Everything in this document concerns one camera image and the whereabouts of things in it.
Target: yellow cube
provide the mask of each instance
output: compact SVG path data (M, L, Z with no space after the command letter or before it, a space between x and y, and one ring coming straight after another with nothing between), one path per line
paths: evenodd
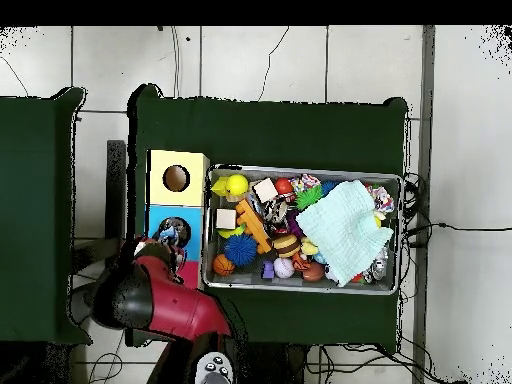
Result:
M210 163L202 153L151 150L149 165L152 205L203 206L204 179Z

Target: blue spiky ball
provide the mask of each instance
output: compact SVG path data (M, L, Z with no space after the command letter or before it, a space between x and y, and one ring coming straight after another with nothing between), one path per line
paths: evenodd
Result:
M327 196L329 192L337 185L338 184L335 183L334 181L324 181L322 183L322 194L324 195L324 197Z
M235 266L250 264L256 257L258 244L247 234L233 235L228 238L224 254Z

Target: purple toy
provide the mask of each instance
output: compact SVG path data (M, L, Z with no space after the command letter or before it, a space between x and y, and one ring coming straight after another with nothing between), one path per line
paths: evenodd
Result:
M261 269L261 278L272 280L274 278L274 264L271 261L264 261Z
M298 214L299 211L297 209L292 209L286 215L286 221L288 221L288 228L290 229L290 232L294 234L298 239L301 239L304 237L304 233L299 227L299 224L297 224L297 221L295 221L295 218Z

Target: green spiky ball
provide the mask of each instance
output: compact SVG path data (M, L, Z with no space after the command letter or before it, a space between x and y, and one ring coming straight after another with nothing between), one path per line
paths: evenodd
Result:
M303 211L308 206L318 202L322 196L323 192L321 185L316 185L309 190L301 191L300 193L297 193L297 208L300 211Z

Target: red ball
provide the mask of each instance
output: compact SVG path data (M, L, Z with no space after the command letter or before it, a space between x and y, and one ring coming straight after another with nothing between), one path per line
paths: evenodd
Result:
M287 178L278 178L274 185L279 194L288 194L293 192L292 183Z

